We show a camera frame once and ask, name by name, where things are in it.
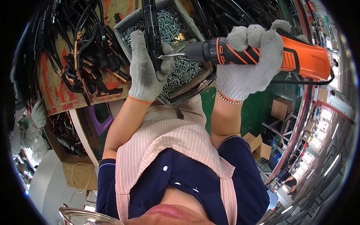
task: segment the white bag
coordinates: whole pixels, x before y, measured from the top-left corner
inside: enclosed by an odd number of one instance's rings
[[[49,150],[49,144],[43,137],[38,137],[32,144],[32,159],[40,163]]]

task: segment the orange cordless screwdriver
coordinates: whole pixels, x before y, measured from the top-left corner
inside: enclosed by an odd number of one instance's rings
[[[324,48],[310,45],[296,37],[277,29],[284,42],[284,56],[281,70],[312,78],[314,81],[328,80],[331,67]],[[185,52],[161,55],[158,58],[170,56],[185,56],[191,62],[207,62],[214,64],[257,64],[260,49],[249,47],[244,51],[235,51],[228,45],[226,37],[212,38],[207,42],[190,43]]]

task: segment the pile of screws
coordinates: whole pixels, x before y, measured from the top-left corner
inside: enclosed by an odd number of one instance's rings
[[[180,17],[177,12],[172,8],[168,7],[157,12],[158,23],[160,30],[161,41],[170,45],[174,44],[177,40],[175,39],[180,33],[186,33],[184,24],[180,21]],[[130,34],[135,30],[144,30],[144,22],[139,21],[134,26],[129,27],[124,31],[124,39],[131,49]]]
[[[200,71],[204,70],[199,62],[190,62],[188,58],[182,56],[176,57],[174,61],[174,70],[168,76],[167,83],[163,89],[168,94],[178,87],[189,83]]]

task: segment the black welding electrode holder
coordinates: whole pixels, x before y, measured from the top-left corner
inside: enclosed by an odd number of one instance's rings
[[[163,55],[163,52],[161,47],[160,30],[157,20],[155,1],[143,0],[141,4],[144,16],[146,45],[155,71],[159,71],[161,70],[162,59],[158,59],[158,57]]]

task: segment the black power cord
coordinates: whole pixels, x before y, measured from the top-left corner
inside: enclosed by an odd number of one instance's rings
[[[330,69],[331,79],[328,81],[270,81],[271,84],[308,84],[308,85],[327,85],[334,80],[334,71]]]

